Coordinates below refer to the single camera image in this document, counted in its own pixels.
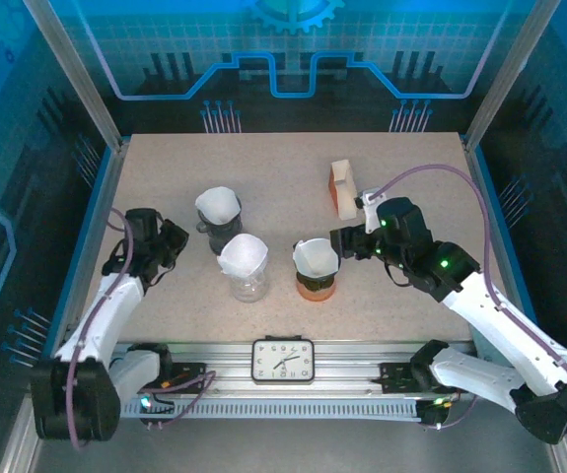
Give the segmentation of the white paper coffee filter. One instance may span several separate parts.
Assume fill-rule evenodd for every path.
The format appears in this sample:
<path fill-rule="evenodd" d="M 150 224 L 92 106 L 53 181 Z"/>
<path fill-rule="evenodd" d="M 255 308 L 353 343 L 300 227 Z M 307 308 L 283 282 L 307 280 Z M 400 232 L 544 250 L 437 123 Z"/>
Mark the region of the white paper coffee filter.
<path fill-rule="evenodd" d="M 326 278 L 339 270 L 339 257 L 326 238 L 299 240 L 292 258 L 297 272 L 312 279 Z"/>
<path fill-rule="evenodd" d="M 234 236 L 217 257 L 222 272 L 228 276 L 247 278 L 266 261 L 268 247 L 250 234 Z"/>
<path fill-rule="evenodd" d="M 195 207 L 213 225 L 226 225 L 241 213 L 237 194 L 225 186 L 204 191 L 196 198 Z"/>

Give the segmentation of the grey plastic coffee dripper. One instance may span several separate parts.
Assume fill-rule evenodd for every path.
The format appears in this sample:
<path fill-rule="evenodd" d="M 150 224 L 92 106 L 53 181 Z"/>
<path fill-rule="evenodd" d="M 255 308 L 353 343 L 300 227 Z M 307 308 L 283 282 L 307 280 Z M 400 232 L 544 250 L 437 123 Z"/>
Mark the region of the grey plastic coffee dripper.
<path fill-rule="evenodd" d="M 208 235 L 209 247 L 216 256 L 219 256 L 228 242 L 243 230 L 241 213 L 238 213 L 231 221 L 222 225 L 210 222 L 200 210 L 197 211 L 197 215 L 199 222 L 196 225 L 196 229 L 200 234 Z"/>

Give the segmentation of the wooden filter holder box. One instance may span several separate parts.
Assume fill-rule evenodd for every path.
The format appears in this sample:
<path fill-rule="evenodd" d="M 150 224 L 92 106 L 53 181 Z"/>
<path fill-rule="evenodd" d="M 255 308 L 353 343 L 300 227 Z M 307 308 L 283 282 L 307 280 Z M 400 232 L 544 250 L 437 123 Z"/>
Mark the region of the wooden filter holder box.
<path fill-rule="evenodd" d="M 331 163 L 328 189 L 338 218 L 342 221 L 355 219 L 357 216 L 355 204 L 357 188 L 348 160 Z"/>

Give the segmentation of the white analog clock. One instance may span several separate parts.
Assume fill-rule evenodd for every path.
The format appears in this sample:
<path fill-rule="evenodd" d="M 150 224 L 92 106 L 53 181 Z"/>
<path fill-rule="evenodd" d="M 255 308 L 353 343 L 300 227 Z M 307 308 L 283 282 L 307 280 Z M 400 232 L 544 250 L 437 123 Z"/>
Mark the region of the white analog clock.
<path fill-rule="evenodd" d="M 256 383 L 311 383 L 315 364 L 315 344 L 308 339 L 263 338 L 251 347 L 250 375 Z"/>

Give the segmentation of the black connector box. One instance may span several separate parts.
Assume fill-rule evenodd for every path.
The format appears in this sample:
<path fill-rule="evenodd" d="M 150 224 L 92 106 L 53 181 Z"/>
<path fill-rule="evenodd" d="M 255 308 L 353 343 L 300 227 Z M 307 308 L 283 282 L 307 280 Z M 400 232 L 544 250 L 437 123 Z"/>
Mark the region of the black connector box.
<path fill-rule="evenodd" d="M 453 402 L 447 399 L 419 400 L 416 402 L 416 415 L 419 424 L 441 430 L 449 418 Z"/>
<path fill-rule="evenodd" d="M 174 402 L 161 401 L 145 398 L 140 403 L 139 421 L 147 429 L 162 429 L 163 425 L 171 421 L 177 415 L 177 407 Z"/>

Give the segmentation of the blue table side rail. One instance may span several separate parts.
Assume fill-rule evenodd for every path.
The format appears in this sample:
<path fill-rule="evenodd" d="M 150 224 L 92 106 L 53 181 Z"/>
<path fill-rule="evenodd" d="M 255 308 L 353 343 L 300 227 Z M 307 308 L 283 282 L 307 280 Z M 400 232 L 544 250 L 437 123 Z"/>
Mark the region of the blue table side rail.
<path fill-rule="evenodd" d="M 495 284 L 529 320 L 537 323 L 531 296 L 484 155 L 476 148 L 473 152 L 466 152 L 465 156 L 469 172 L 480 189 L 490 219 L 491 252 L 498 267 Z"/>
<path fill-rule="evenodd" d="M 57 350 L 68 325 L 83 315 L 126 152 L 127 146 L 124 146 L 119 153 L 105 152 L 102 159 L 51 328 L 44 342 L 42 352 L 47 356 Z"/>

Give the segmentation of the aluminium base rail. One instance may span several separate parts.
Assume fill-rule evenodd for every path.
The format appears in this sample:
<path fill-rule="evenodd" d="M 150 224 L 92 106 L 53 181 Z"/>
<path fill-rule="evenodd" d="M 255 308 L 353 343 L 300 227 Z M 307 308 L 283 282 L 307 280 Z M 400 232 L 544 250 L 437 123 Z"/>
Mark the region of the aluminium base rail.
<path fill-rule="evenodd" d="M 251 342 L 171 343 L 176 362 L 200 362 L 217 373 L 211 398 L 340 399 L 378 398 L 373 382 L 381 363 L 407 363 L 421 342 L 316 341 L 316 374 L 311 383 L 255 383 L 250 374 Z"/>

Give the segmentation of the aluminium frame post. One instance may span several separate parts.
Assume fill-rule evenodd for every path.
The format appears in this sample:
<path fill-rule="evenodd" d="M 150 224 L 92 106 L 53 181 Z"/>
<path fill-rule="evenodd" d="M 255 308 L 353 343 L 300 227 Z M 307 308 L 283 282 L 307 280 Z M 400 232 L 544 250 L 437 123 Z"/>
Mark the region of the aluminium frame post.
<path fill-rule="evenodd" d="M 517 78 L 525 69 L 536 44 L 560 3 L 561 0 L 535 0 L 491 88 L 467 129 L 463 147 L 468 154 L 475 152 Z"/>
<path fill-rule="evenodd" d="M 67 79 L 109 149 L 119 154 L 123 140 L 70 36 L 47 0 L 23 0 Z"/>

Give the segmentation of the grey metal base plate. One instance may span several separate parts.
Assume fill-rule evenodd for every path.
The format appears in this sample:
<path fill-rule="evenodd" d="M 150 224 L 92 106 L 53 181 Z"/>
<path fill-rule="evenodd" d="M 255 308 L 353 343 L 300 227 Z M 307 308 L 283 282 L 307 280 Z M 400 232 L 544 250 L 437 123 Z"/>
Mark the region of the grey metal base plate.
<path fill-rule="evenodd" d="M 35 473 L 551 473 L 544 444 L 496 409 L 430 431 L 380 421 L 123 422 L 81 452 L 47 442 Z"/>

